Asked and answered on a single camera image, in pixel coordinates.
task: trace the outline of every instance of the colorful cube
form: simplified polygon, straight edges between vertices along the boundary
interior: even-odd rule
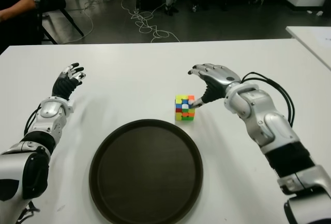
[[[175,119],[176,121],[192,121],[194,120],[195,109],[191,109],[191,104],[194,102],[194,96],[178,95],[175,99]]]

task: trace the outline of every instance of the robotic hand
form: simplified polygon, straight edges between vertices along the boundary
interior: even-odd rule
[[[33,215],[31,200],[47,188],[48,164],[67,118],[73,113],[69,97],[86,77],[78,63],[66,67],[54,83],[52,96],[43,100],[28,120],[24,138],[0,154],[0,224],[21,223]]]
[[[241,83],[225,66],[195,65],[188,72],[207,84],[204,95],[192,104],[198,108],[225,98],[224,105],[246,124],[286,195],[295,195],[284,205],[290,224],[331,223],[331,178],[310,158],[289,122],[280,114],[266,92],[257,85]]]

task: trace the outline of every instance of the black cable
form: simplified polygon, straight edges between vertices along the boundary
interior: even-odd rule
[[[16,221],[16,224],[21,224],[23,221],[25,221],[26,219],[33,217],[35,215],[34,212],[40,212],[40,209],[36,208],[33,204],[33,202],[31,201],[29,204],[29,209],[24,209],[19,217],[19,219]]]
[[[248,79],[246,79],[250,74],[256,74],[256,75],[260,76],[261,78],[248,78]],[[258,80],[258,81],[265,82],[265,83],[271,85],[273,88],[275,88],[276,90],[279,91],[279,93],[284,97],[284,99],[287,103],[288,112],[289,112],[288,121],[290,123],[290,126],[293,127],[294,117],[295,117],[295,108],[294,108],[294,103],[293,103],[290,95],[287,93],[287,91],[284,90],[284,88],[282,86],[280,86],[278,83],[276,83],[274,80],[269,79],[269,78],[265,77],[264,75],[256,73],[256,72],[250,72],[247,75],[245,75],[243,77],[241,83],[246,82],[246,81],[250,81],[250,80]]]
[[[33,121],[36,119],[36,115],[37,115],[37,112],[38,112],[39,109],[41,109],[41,105],[40,104],[37,107],[37,109],[32,112],[32,114],[30,115],[29,119],[27,119],[27,122],[26,122],[25,128],[24,128],[24,136],[27,134],[27,132],[29,131],[30,126],[32,125]]]

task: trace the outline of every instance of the robot forearm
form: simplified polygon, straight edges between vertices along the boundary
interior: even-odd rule
[[[47,188],[48,164],[73,113],[69,96],[85,74],[78,64],[67,67],[56,80],[52,97],[44,100],[36,121],[24,138],[0,155],[0,224],[16,223],[31,199]]]
[[[322,166],[314,164],[270,96],[257,85],[243,83],[227,92],[224,105],[245,122],[249,136],[277,172],[282,191],[296,194],[284,206],[289,221],[331,219],[331,179]]]

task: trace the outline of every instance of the black chair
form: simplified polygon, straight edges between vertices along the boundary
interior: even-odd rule
[[[57,44],[56,41],[53,39],[53,37],[46,31],[46,29],[42,26],[42,14],[45,12],[51,12],[60,10],[62,14],[68,19],[68,21],[75,27],[75,29],[80,33],[80,35],[83,37],[83,32],[78,28],[78,26],[75,24],[73,18],[68,14],[68,12],[65,10],[66,7],[66,1],[65,0],[40,0],[39,3],[37,3],[37,11],[38,11],[38,27],[39,32],[41,35],[46,35],[49,41],[51,41],[53,44]]]

